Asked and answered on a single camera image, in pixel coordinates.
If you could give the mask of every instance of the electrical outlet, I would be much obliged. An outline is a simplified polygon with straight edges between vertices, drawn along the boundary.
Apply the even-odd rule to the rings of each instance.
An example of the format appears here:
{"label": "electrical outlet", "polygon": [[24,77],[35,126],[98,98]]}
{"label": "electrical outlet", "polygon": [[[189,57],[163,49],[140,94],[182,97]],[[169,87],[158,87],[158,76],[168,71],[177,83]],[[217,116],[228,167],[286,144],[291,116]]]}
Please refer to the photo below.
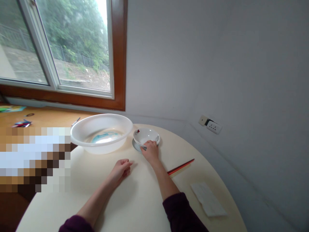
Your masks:
{"label": "electrical outlet", "polygon": [[211,121],[211,120],[208,120],[206,127],[207,127],[207,129],[211,130],[215,134],[219,134],[221,129],[222,129],[222,126],[220,126],[219,124],[217,124],[217,123],[215,123],[214,121]]}
{"label": "electrical outlet", "polygon": [[201,124],[202,126],[205,126],[207,120],[208,120],[208,118],[206,116],[202,115],[200,120],[199,120],[199,124]]}

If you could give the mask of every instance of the hand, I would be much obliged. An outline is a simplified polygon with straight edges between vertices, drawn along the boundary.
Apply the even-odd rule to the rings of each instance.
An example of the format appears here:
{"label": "hand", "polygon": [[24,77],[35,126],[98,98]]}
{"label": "hand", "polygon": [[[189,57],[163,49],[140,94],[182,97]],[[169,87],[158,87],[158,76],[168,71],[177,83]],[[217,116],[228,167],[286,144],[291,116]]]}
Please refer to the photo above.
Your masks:
{"label": "hand", "polygon": [[143,147],[140,147],[143,156],[146,160],[152,165],[156,161],[159,160],[159,148],[157,146],[156,141],[148,140],[144,145],[147,147],[147,150],[144,150]]}
{"label": "hand", "polygon": [[108,175],[108,179],[115,185],[115,187],[117,187],[122,180],[130,174],[130,166],[132,164],[133,162],[129,162],[128,159],[121,159],[116,162],[115,167]]}

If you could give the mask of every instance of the red chopsticks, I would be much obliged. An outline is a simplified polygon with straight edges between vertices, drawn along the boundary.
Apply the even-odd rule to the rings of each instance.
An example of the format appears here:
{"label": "red chopsticks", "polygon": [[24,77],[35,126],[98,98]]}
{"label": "red chopsticks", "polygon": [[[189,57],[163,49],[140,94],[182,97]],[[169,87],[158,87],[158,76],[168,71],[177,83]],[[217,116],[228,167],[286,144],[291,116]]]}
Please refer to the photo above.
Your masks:
{"label": "red chopsticks", "polygon": [[194,160],[195,159],[192,159],[192,160],[190,160],[190,161],[188,161],[188,162],[186,162],[186,163],[184,163],[184,164],[182,164],[182,165],[180,165],[180,166],[178,166],[178,167],[168,171],[167,174],[168,175],[172,175],[173,173],[175,173],[175,172],[179,171],[180,169],[184,168],[185,166],[191,164]]}

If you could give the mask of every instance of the table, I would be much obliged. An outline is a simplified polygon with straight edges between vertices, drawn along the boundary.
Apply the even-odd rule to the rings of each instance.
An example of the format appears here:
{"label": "table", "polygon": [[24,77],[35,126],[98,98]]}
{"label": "table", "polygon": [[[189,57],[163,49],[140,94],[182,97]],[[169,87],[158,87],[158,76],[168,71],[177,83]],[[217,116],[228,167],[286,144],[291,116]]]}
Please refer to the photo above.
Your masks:
{"label": "table", "polygon": [[82,120],[96,114],[98,113],[49,106],[41,108],[27,106],[23,111],[0,113],[0,127],[11,127],[23,119],[32,121],[30,127],[70,127],[79,117]]}
{"label": "table", "polygon": [[[115,190],[102,211],[96,231],[169,231],[155,174],[145,158],[132,147],[133,131],[140,127],[156,130],[161,136],[160,158],[167,170],[190,159],[189,168],[173,180],[184,192],[192,209],[210,232],[247,231],[239,210],[225,184],[210,163],[188,142],[165,129],[135,124],[125,144],[110,154],[93,155],[77,147],[71,152],[71,191],[37,193],[25,212],[17,232],[58,231],[64,221],[76,214],[119,159],[134,161],[131,175]],[[190,188],[191,183],[206,182],[228,216],[208,218]]]}

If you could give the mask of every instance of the window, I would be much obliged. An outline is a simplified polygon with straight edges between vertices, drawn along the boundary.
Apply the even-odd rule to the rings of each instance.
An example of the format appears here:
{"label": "window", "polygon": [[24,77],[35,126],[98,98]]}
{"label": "window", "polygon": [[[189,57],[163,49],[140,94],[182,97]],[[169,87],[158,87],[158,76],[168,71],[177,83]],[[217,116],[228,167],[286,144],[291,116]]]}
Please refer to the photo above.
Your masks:
{"label": "window", "polygon": [[126,0],[0,4],[3,95],[125,110]]}

